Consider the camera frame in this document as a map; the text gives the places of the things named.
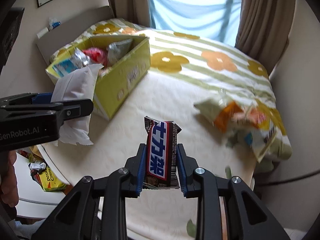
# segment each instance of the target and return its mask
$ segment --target blue curtain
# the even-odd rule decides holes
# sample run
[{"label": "blue curtain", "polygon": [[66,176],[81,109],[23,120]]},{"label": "blue curtain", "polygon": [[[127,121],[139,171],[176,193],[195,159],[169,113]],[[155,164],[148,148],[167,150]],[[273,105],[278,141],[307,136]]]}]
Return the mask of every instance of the blue curtain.
[{"label": "blue curtain", "polygon": [[234,46],[241,0],[150,0],[151,27]]}]

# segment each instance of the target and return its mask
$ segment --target human hand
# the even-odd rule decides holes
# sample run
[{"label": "human hand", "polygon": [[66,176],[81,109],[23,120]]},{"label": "human hand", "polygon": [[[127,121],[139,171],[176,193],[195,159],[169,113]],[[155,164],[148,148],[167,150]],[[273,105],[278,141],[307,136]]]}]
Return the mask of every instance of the human hand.
[{"label": "human hand", "polygon": [[8,173],[1,182],[0,186],[3,192],[3,194],[1,194],[2,201],[8,204],[10,207],[15,207],[19,202],[17,178],[13,166],[16,160],[16,151],[10,151],[8,154]]}]

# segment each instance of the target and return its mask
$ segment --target orange flower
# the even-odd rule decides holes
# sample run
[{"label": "orange flower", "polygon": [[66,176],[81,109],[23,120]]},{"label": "orange flower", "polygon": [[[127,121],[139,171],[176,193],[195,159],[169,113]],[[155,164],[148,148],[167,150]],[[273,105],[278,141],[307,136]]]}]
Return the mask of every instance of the orange flower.
[{"label": "orange flower", "polygon": [[130,27],[126,27],[123,29],[123,31],[121,32],[122,34],[134,34],[136,33],[137,30],[134,28],[130,28]]},{"label": "orange flower", "polygon": [[191,34],[185,34],[185,33],[176,33],[174,32],[173,35],[178,36],[178,37],[186,37],[192,40],[198,40],[200,37],[199,36],[195,36],[195,35],[191,35]]},{"label": "orange flower", "polygon": [[120,28],[114,26],[111,23],[107,23],[104,25],[99,25],[96,27],[96,30],[93,32],[93,34],[107,34],[107,33],[115,33],[119,31]]},{"label": "orange flower", "polygon": [[265,78],[269,79],[268,72],[263,65],[253,60],[248,60],[248,63],[249,63],[248,69],[253,74],[256,74],[258,76],[264,76]]},{"label": "orange flower", "polygon": [[214,70],[221,71],[226,69],[232,72],[238,70],[231,58],[222,52],[205,50],[201,53],[201,56],[207,60],[207,65]]},{"label": "orange flower", "polygon": [[187,64],[189,60],[183,56],[175,56],[171,52],[157,52],[151,56],[151,66],[163,72],[176,73],[182,70],[181,64]]}]

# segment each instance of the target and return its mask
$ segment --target black cable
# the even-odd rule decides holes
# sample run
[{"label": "black cable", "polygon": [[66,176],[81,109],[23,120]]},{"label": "black cable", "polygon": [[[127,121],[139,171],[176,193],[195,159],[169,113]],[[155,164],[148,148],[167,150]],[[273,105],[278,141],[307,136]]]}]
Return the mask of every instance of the black cable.
[{"label": "black cable", "polygon": [[307,178],[310,178],[310,177],[318,175],[318,174],[320,174],[320,169],[313,171],[313,172],[310,172],[310,173],[307,173],[305,175],[301,175],[301,176],[292,178],[292,179],[284,179],[284,180],[266,182],[266,183],[257,183],[256,187],[267,187],[267,186],[286,184],[286,183],[290,183],[290,182],[294,182],[294,181],[298,181],[298,180],[302,180],[302,179],[307,179]]}]

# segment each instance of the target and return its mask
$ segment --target chocolate bar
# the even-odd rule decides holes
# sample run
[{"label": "chocolate bar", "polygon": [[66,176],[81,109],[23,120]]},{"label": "chocolate bar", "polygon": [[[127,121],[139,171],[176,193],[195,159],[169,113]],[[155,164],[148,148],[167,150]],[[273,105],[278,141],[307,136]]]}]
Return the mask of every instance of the chocolate bar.
[{"label": "chocolate bar", "polygon": [[177,178],[177,134],[180,127],[173,121],[144,118],[148,133],[146,174],[143,188],[179,188]]}]

